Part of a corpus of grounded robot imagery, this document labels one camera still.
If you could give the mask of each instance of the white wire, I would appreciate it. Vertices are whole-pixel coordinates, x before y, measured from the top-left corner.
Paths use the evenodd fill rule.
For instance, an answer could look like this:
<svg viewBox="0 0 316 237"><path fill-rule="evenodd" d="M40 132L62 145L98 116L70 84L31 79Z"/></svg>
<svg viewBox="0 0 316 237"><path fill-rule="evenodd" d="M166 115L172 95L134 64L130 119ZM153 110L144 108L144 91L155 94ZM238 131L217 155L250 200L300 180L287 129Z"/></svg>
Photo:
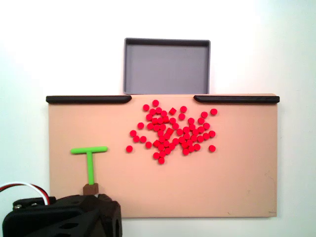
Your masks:
<svg viewBox="0 0 316 237"><path fill-rule="evenodd" d="M2 185L0 186L0 189L1 189L2 187L4 187L4 186L12 185L12 184L23 184L23 185L29 186L30 188L32 188L32 189L34 189L36 192L38 192L38 193L41 195L41 197L43 198L45 205L48 205L48 202L47 202L47 199L46 199L45 195L44 195L38 188L34 187L32 184L16 181L16 182L10 182L10 183L6 183L6 184L2 184Z"/></svg>

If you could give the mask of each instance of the pile of red pieces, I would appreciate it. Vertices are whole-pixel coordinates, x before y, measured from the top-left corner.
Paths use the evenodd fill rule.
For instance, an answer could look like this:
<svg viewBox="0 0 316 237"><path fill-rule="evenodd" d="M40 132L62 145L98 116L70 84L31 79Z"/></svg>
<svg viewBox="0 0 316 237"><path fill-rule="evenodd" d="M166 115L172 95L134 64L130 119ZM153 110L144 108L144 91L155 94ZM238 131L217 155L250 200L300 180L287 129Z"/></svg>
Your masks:
<svg viewBox="0 0 316 237"><path fill-rule="evenodd" d="M149 114L146 115L146 120L149 122L146 127L148 130L153 130L158 134L158 139L153 143L147 141L145 136L139 137L135 130L130 132L130 136L133 137L133 141L135 143L141 142L145 143L147 149L150 149L152 146L158 148L158 152L154 153L154 159L157 159L159 164L164 164L165 156L169 155L177 145L182 147L183 155L187 156L189 153L194 151L199 151L201 146L199 143L206 141L215 136L214 131L207 131L210 129L210 124L205 122L205 118L208 117L208 112L202 112L200 117L197 120L198 126L195 126L194 118L188 118L188 126L183 128L179 127L179 124L176 121L176 118L169 118L167 111L162 110L162 108L158 107L159 101L154 100L153 106L155 109L150 109L149 105L144 105L143 110L149 111ZM187 107L182 106L180 108L180 114L178 116L179 120L184 120L186 118L185 112L187 111ZM169 115L174 116L177 110L175 108L171 108L169 111ZM211 115L216 115L217 110L211 109ZM138 129L142 130L145 125L140 122L137 124ZM179 138L173 138L170 141L170 137L172 134L176 134ZM215 146L210 145L209 151L214 152L216 150ZM132 146L127 146L126 151L128 153L133 151Z"/></svg>

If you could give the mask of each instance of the red wire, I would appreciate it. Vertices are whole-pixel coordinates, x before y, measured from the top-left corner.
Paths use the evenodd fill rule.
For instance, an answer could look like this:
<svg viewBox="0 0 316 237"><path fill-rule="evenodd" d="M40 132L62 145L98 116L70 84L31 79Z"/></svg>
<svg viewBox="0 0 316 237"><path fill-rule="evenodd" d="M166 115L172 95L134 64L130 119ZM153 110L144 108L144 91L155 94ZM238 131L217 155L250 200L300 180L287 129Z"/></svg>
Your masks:
<svg viewBox="0 0 316 237"><path fill-rule="evenodd" d="M24 185L24 184L10 184L10 185L6 185L6 186L3 186L3 187L0 188L0 192L6 190L8 188L14 187L14 186L22 186L22 185ZM34 187L39 189L44 194L44 196L46 197L46 200L47 200L47 204L50 205L49 196L48 196L47 192L44 189L42 189L41 187L39 187L39 186L36 186L34 184L31 184L31 185L33 185Z"/></svg>

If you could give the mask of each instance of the brown block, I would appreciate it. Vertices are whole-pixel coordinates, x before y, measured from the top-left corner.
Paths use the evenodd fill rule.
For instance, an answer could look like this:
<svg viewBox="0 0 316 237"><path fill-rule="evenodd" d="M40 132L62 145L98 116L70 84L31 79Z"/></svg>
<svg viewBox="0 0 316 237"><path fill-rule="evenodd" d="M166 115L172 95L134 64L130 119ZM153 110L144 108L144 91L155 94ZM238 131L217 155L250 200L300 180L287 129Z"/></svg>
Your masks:
<svg viewBox="0 0 316 237"><path fill-rule="evenodd" d="M83 195L95 195L99 193L99 185L97 183L83 187Z"/></svg>

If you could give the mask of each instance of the cable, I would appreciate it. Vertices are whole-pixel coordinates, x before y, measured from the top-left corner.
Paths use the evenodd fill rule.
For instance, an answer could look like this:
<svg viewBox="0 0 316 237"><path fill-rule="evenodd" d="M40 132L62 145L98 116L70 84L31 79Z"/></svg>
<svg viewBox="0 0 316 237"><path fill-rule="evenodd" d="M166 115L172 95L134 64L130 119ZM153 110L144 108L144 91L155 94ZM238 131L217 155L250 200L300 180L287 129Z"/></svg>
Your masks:
<svg viewBox="0 0 316 237"><path fill-rule="evenodd" d="M11 187L14 187L14 186L21 186L21 185L23 185L23 184L11 184L11 185L2 186L2 187L0 187L0 193L2 191L4 191L4 190L8 189L8 188L11 188ZM31 184L31 185L33 185L34 187L38 188L45 195L45 197L47 199L47 202L48 202L48 205L50 205L49 196L48 196L47 192L44 189L42 189L41 187L37 186L37 185L34 185L34 184Z"/></svg>
<svg viewBox="0 0 316 237"><path fill-rule="evenodd" d="M44 200L44 204L45 205L49 205L49 197L48 197L47 193L42 188L40 188L40 187L37 188L37 187L35 187L35 186L33 186L32 184L29 184L29 183L25 183L25 182L5 183L5 184L0 186L0 192L5 190L5 189L7 189L7 188L10 188L10 187L13 187L13 186L17 186L17 185L26 185L26 186L32 188L33 190L35 190L36 192L38 192L40 194L40 196Z"/></svg>

